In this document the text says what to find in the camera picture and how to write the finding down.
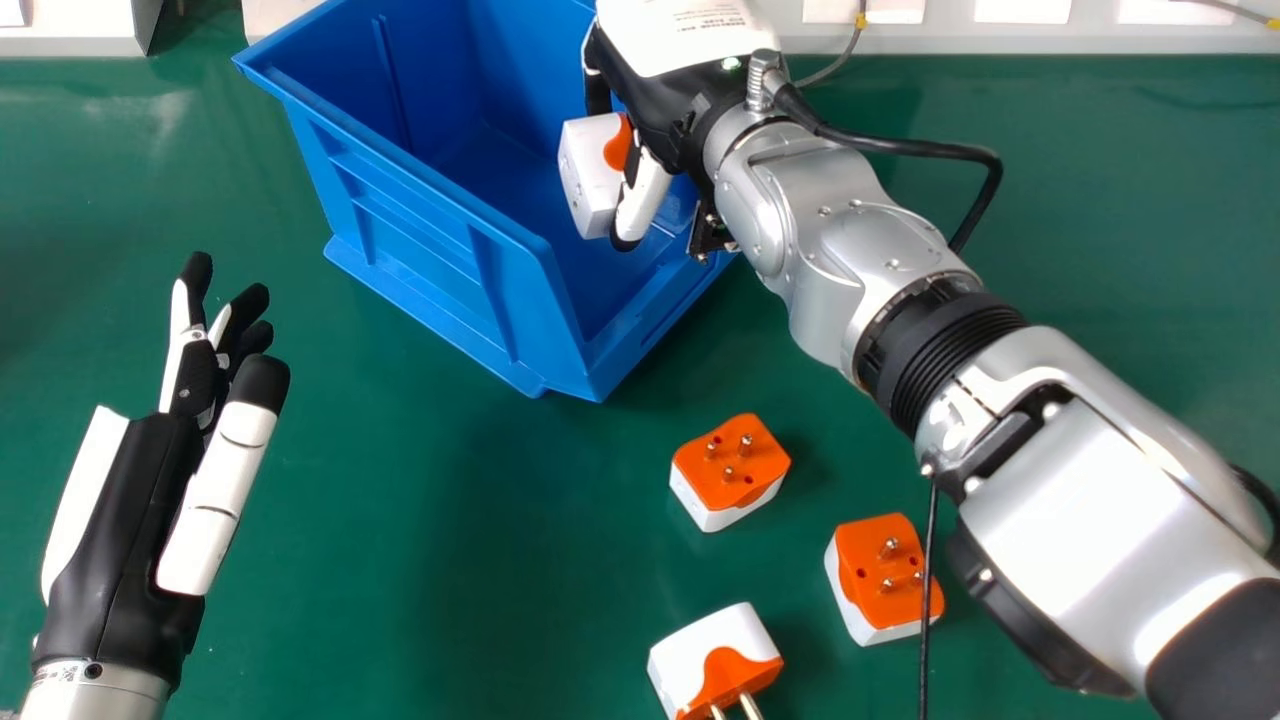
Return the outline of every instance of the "black and white robotic hand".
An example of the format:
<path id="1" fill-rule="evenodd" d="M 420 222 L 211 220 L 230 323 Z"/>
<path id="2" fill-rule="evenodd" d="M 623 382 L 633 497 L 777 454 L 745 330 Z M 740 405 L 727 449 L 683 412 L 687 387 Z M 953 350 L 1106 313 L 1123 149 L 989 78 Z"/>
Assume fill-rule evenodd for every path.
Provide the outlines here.
<path id="1" fill-rule="evenodd" d="M 22 720 L 156 720 L 178 688 L 289 389 L 262 355 L 266 287 L 209 323 L 211 279 L 197 252 L 174 283 L 157 411 L 93 413 L 45 551 Z"/>
<path id="2" fill-rule="evenodd" d="M 831 127 L 748 0 L 595 8 L 588 117 L 559 154 L 584 237 L 635 247 L 667 178 L 687 173 L 689 254 L 741 252 L 800 348 L 913 441 L 934 501 L 959 509 L 952 569 L 1051 682 L 1144 696 L 1170 720 L 1280 717 L 1280 503 L 961 260 L 998 158 Z M 622 170 L 600 150 L 620 126 Z M 987 182 L 948 241 L 867 152 L 980 163 Z"/>

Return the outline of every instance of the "black cable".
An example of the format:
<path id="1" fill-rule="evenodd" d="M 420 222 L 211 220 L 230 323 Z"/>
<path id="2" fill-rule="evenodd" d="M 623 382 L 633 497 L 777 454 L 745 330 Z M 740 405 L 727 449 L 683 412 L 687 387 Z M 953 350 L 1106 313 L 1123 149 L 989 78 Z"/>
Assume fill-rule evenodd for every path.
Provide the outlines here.
<path id="1" fill-rule="evenodd" d="M 978 222 L 982 220 L 982 215 L 987 211 L 991 201 L 995 200 L 996 191 L 1000 190 L 1000 181 L 1005 177 L 1005 164 L 1000 160 L 998 155 L 986 147 L 928 140 L 877 137 L 835 128 L 827 124 L 813 106 L 809 105 L 800 91 L 790 83 L 777 90 L 773 101 L 780 110 L 790 115 L 791 119 L 800 123 L 809 132 L 855 150 L 883 155 L 963 160 L 987 168 L 987 179 L 983 181 L 982 188 L 978 191 L 978 197 L 974 199 L 973 205 L 969 206 L 969 213 L 965 214 L 960 227 L 956 228 L 955 234 L 951 236 L 951 241 L 947 242 L 951 251 L 956 254 L 964 250 L 969 242 L 969 237 L 978 227 Z"/>
<path id="2" fill-rule="evenodd" d="M 920 584 L 924 600 L 920 601 L 920 705 L 919 720 L 929 717 L 929 605 L 933 596 L 933 532 L 938 527 L 938 486 L 931 483 L 929 519 L 924 529 L 924 570 L 920 571 Z"/>
<path id="3" fill-rule="evenodd" d="M 1266 559 L 1272 565 L 1280 565 L 1280 497 L 1276 496 L 1276 491 L 1244 468 L 1231 465 L 1231 471 L 1235 473 L 1240 487 L 1258 501 L 1258 505 L 1267 514 L 1267 519 L 1271 520 L 1271 547 L 1267 548 Z"/>

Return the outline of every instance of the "robotic hand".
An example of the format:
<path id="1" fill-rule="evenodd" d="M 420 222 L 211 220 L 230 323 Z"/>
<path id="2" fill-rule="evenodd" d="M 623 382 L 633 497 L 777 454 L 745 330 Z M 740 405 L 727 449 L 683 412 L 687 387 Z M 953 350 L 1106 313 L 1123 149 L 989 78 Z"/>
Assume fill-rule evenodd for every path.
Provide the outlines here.
<path id="1" fill-rule="evenodd" d="M 1143 694 L 1171 720 L 1280 717 L 1277 551 L 1245 488 L 1272 519 L 1274 495 L 959 258 L 995 155 L 836 131 L 778 49 L 745 0 L 596 0 L 588 111 L 612 91 L 634 129 L 614 208 L 573 202 L 589 154 L 562 147 L 579 227 L 613 213 L 614 246 L 634 247 L 658 181 L 689 173 L 690 254 L 740 250 L 796 343 L 914 441 L 959 506 L 954 570 L 1051 682 Z M 860 150 L 982 161 L 988 186 L 948 243 Z"/>
<path id="2" fill-rule="evenodd" d="M 174 283 L 159 411 L 93 413 L 45 551 L 22 720 L 156 720 L 178 688 L 289 388 L 260 355 L 266 287 L 206 325 L 211 278 L 197 252 Z"/>

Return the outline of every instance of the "gray cable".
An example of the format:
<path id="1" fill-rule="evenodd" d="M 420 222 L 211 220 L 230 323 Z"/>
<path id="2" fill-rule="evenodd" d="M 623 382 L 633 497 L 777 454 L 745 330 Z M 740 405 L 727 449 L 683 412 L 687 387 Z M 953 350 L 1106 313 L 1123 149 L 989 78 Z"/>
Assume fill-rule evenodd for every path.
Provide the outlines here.
<path id="1" fill-rule="evenodd" d="M 831 77 L 840 68 L 845 67 L 845 63 L 847 63 L 849 58 L 854 54 L 854 49 L 858 47 L 858 38 L 863 36 L 863 28 L 856 20 L 865 14 L 867 0 L 858 0 L 858 14 L 854 15 L 854 36 L 849 38 L 849 45 L 845 47 L 845 51 L 841 53 L 832 64 L 792 85 L 796 87 L 809 87 L 810 85 L 817 85 Z"/>
<path id="2" fill-rule="evenodd" d="M 1244 19 L 1253 20 L 1256 23 L 1267 24 L 1271 22 L 1271 15 L 1265 15 L 1257 10 L 1251 10 L 1248 8 L 1240 8 L 1239 5 L 1233 5 L 1225 0 L 1169 0 L 1170 3 L 1196 3 L 1197 5 L 1208 5 L 1210 8 L 1217 8 L 1220 10 L 1226 10 L 1228 13 L 1235 13 Z"/>

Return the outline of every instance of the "blue bin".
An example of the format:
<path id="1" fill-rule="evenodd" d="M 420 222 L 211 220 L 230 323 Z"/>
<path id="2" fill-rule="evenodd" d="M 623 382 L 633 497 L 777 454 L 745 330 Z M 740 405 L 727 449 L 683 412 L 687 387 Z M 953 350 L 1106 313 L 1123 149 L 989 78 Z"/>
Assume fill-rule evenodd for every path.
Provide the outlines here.
<path id="1" fill-rule="evenodd" d="M 603 401 L 724 269 L 677 182 L 640 247 L 582 241 L 556 167 L 584 114 L 575 0 L 332 0 L 236 56 L 284 102 L 325 256 L 520 392 Z"/>

